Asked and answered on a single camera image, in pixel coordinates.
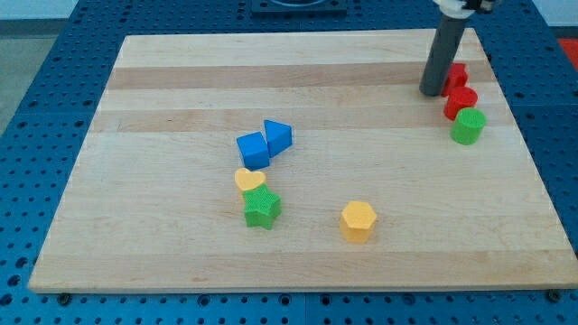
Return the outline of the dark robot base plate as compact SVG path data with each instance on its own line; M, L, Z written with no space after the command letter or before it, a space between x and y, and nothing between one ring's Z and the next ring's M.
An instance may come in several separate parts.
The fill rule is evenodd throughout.
M344 14L348 0L250 0L252 14Z

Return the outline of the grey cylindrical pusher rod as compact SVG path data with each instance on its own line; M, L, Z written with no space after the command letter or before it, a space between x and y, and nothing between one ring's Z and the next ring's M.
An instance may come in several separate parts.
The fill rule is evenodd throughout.
M442 94L468 21L441 15L419 85L425 96Z

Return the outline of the white rod mount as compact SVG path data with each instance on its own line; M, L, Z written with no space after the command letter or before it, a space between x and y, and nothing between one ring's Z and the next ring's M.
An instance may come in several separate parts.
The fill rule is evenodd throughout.
M473 14L489 14L496 0L433 0L441 12L453 19L467 19Z

